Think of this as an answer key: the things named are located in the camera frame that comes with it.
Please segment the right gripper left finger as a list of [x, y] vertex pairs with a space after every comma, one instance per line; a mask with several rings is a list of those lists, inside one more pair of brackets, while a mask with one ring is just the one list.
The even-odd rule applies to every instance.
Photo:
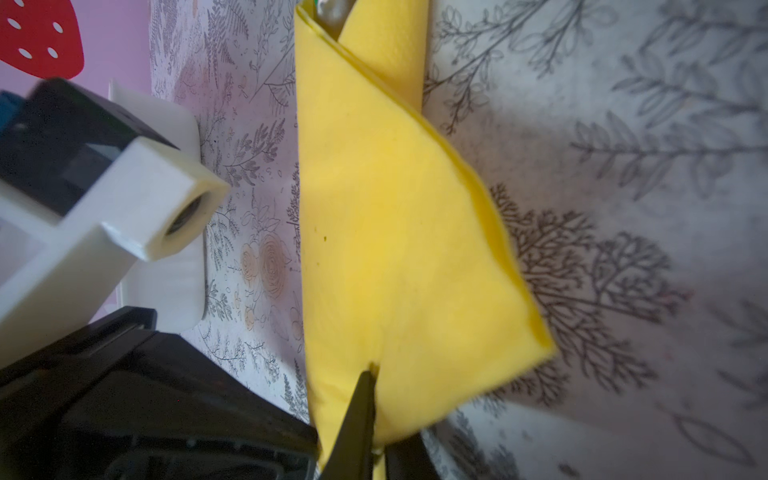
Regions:
[[335, 445], [320, 479], [371, 480], [373, 478], [375, 384], [375, 375], [370, 370], [360, 374]]

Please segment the yellow paper napkin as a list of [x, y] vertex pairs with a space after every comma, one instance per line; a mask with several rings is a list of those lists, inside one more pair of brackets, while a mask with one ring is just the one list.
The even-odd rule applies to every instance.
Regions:
[[385, 447], [556, 345], [481, 179], [422, 114], [425, 1], [295, 10], [303, 323], [321, 473], [358, 378]]

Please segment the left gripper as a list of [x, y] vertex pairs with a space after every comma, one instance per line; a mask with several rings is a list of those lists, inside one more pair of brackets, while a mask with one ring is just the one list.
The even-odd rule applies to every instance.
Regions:
[[1, 371], [5, 479], [310, 479], [314, 428], [125, 307]]

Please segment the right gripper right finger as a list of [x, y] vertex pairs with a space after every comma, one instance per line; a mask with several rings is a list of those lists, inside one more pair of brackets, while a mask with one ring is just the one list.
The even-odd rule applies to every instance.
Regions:
[[387, 445], [387, 480], [440, 480], [420, 433]]

